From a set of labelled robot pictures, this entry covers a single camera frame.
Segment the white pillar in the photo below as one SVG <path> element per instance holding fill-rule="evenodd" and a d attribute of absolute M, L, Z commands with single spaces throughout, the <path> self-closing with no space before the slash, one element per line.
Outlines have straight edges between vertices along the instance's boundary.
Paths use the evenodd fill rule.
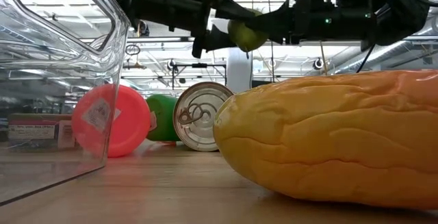
<path fill-rule="evenodd" d="M 244 92 L 251 88 L 253 55 L 246 53 L 238 48 L 229 48 L 227 59 L 227 87 L 234 93 Z"/>

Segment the tin can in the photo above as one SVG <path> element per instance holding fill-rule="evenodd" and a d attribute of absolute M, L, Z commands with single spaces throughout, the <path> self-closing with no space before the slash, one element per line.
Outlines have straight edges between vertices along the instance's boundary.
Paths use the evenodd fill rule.
<path fill-rule="evenodd" d="M 213 137 L 216 112 L 233 93 L 222 84 L 203 82 L 184 91 L 173 112 L 173 126 L 181 141 L 196 151 L 216 151 Z"/>

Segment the green can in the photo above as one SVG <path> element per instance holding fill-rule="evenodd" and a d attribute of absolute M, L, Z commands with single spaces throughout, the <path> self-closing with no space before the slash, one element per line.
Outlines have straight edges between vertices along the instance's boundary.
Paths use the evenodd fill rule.
<path fill-rule="evenodd" d="M 173 110 L 178 99 L 167 95 L 151 95 L 146 102 L 151 111 L 151 129 L 146 137 L 152 141 L 180 141 L 173 127 Z"/>

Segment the pull tab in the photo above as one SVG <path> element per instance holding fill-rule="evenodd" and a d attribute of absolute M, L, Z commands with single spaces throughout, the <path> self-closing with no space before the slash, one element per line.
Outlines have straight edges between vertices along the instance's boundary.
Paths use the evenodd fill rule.
<path fill-rule="evenodd" d="M 193 116 L 190 114 L 190 111 L 189 111 L 189 110 L 190 110 L 190 108 L 193 107 L 193 106 L 194 106 L 195 108 L 192 110 L 192 114 L 194 114 L 194 111 L 195 111 L 196 109 L 199 109 L 199 110 L 201 111 L 197 117 L 193 117 Z M 204 113 L 205 113 L 205 111 L 201 108 L 201 106 L 200 106 L 199 104 L 197 104 L 197 103 L 193 103 L 192 105 L 189 105 L 188 107 L 186 107 L 186 108 L 183 109 L 183 111 L 182 111 L 182 112 L 180 113 L 180 115 L 178 116 L 178 122 L 179 122 L 180 124 L 182 124 L 182 125 L 187 125 L 187 124 L 193 123 L 193 122 L 199 120 L 200 118 L 202 118 L 203 115 L 204 115 Z"/>

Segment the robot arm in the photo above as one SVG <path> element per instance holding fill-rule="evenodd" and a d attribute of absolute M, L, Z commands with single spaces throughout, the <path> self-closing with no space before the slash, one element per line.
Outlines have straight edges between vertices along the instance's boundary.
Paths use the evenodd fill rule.
<path fill-rule="evenodd" d="M 233 0 L 117 0 L 135 25 L 138 19 L 185 29 L 195 37 L 192 55 L 235 47 L 228 34 L 207 30 L 211 9 L 217 18 L 245 22 L 287 45 L 302 40 L 361 40 L 362 50 L 390 45 L 423 28 L 431 5 L 427 0 L 289 0 L 276 11 L 255 16 Z"/>

